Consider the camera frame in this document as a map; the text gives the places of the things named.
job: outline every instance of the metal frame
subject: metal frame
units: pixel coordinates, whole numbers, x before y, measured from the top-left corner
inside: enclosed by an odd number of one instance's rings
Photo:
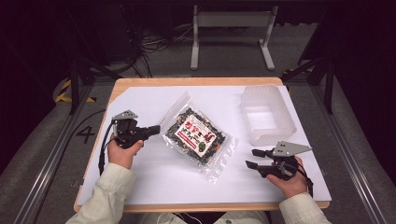
[[[26,200],[23,203],[20,212],[14,220],[15,224],[30,223],[31,216],[37,213],[37,207],[39,206],[47,190],[49,189],[51,179],[55,177],[57,167],[62,161],[62,155],[65,151],[64,147],[67,143],[67,139],[73,132],[73,127],[78,119],[80,111],[82,110],[82,106],[84,105],[82,103],[87,100],[92,88],[93,86],[85,86],[83,88],[80,95],[80,104],[77,105],[75,113],[67,118],[54,147],[52,148],[40,173],[38,173],[38,176],[32,186],[32,189],[29,192],[29,195],[26,197]]]
[[[264,39],[259,39],[260,48],[268,70],[274,70],[274,62],[268,49],[268,42],[274,27],[277,7],[272,11],[256,12],[199,12],[198,6],[194,6],[193,14],[193,44],[191,53],[191,70],[198,69],[199,57],[199,27],[265,27]]]
[[[327,123],[329,124],[332,135],[338,144],[338,150],[340,152],[341,158],[349,171],[349,175],[355,184],[356,190],[361,196],[361,200],[366,207],[367,213],[369,214],[373,223],[388,223],[384,215],[381,212],[379,205],[377,204],[373,193],[370,191],[369,183],[361,170],[359,165],[356,163],[352,152],[349,149],[347,140],[344,138],[337,121],[334,116],[329,113],[328,108],[323,104],[323,93],[319,86],[311,87],[311,91],[314,94],[315,99],[320,106],[322,114],[325,116]]]

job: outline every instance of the aluminum rail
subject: aluminum rail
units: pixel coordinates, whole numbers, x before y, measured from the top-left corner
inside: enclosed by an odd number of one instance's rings
[[[323,104],[324,96],[319,86],[312,86],[311,91],[313,92],[314,97],[317,100],[318,105],[320,106],[320,109],[326,118],[326,121],[332,129],[333,136],[335,137],[338,144],[338,150],[340,152],[341,158],[343,159],[344,164],[349,171],[352,181],[355,184],[359,195],[361,196],[361,200],[363,201],[363,204],[366,207],[366,210],[372,222],[378,224],[388,223],[384,215],[382,214],[381,209],[376,203],[374,195],[370,191],[369,184],[364,175],[364,172],[356,163],[349,149],[347,141],[342,135],[334,116],[329,115],[329,113],[327,112],[326,106],[325,104]]]
[[[52,148],[43,168],[38,173],[35,183],[32,186],[28,196],[26,197],[23,206],[21,207],[20,212],[16,216],[14,220],[14,224],[23,224],[23,223],[31,223],[31,216],[37,212],[37,206],[43,200],[43,196],[45,195],[49,183],[53,177],[56,175],[57,167],[59,166],[62,155],[65,151],[65,145],[67,143],[67,139],[70,137],[70,134],[73,132],[73,127],[78,119],[78,115],[81,112],[83,103],[89,97],[91,93],[92,86],[83,87],[80,94],[80,102],[76,111],[73,115],[70,115],[65,124],[59,137]]]

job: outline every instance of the plastic food bag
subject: plastic food bag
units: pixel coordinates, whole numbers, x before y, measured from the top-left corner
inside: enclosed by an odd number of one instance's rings
[[[195,108],[187,92],[162,118],[161,129],[160,135],[166,144],[194,162],[213,184],[236,148],[236,139]]]

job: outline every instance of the white paper sheet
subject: white paper sheet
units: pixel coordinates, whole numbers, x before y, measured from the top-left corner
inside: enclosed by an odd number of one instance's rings
[[[132,87],[108,106],[106,120],[94,149],[84,185],[77,205],[82,205],[92,194],[92,187],[99,178],[98,160],[106,127],[111,117],[125,110],[132,110],[139,118],[139,127],[159,123],[164,113],[187,91],[196,108],[201,110],[224,132],[238,139],[237,148],[216,185],[208,183],[198,173],[198,168],[181,153],[165,145],[160,136],[152,136],[134,158],[133,171],[138,175],[130,197],[125,204],[178,204],[178,203],[263,203],[281,202],[281,191],[257,171],[248,169],[245,161],[271,164],[272,160],[254,157],[248,142],[248,126],[240,106],[245,86],[175,86]],[[303,127],[299,121],[286,87],[279,87],[297,132],[289,139],[279,139],[307,145]],[[314,182],[314,200],[330,201],[331,196],[314,156],[315,149],[299,154],[304,168]]]

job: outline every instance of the metal stand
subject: metal stand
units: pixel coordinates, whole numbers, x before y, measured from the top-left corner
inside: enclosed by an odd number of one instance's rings
[[[265,37],[259,40],[259,44],[268,70],[274,70],[275,66],[268,50],[268,41],[274,27],[276,12],[277,7],[273,7],[272,11],[260,12],[198,12],[198,6],[194,6],[191,70],[198,69],[198,28],[223,26],[266,27]]]
[[[70,79],[72,86],[72,108],[70,109],[70,115],[73,115],[79,104],[79,92],[78,92],[78,82],[81,78],[84,85],[93,85],[95,82],[95,77],[90,68],[95,68],[101,73],[113,77],[114,79],[122,78],[118,74],[108,70],[107,68],[98,65],[86,58],[76,58],[70,63]]]
[[[326,76],[326,86],[324,93],[324,104],[327,108],[329,114],[332,114],[332,84],[333,84],[333,76],[334,76],[334,64],[332,63],[332,59],[330,58],[318,58],[312,60],[308,63],[305,63],[291,72],[284,74],[280,79],[283,82],[288,79],[295,77],[305,71],[308,68],[314,67],[311,74],[309,74],[307,82],[310,86],[317,86],[323,77]]]

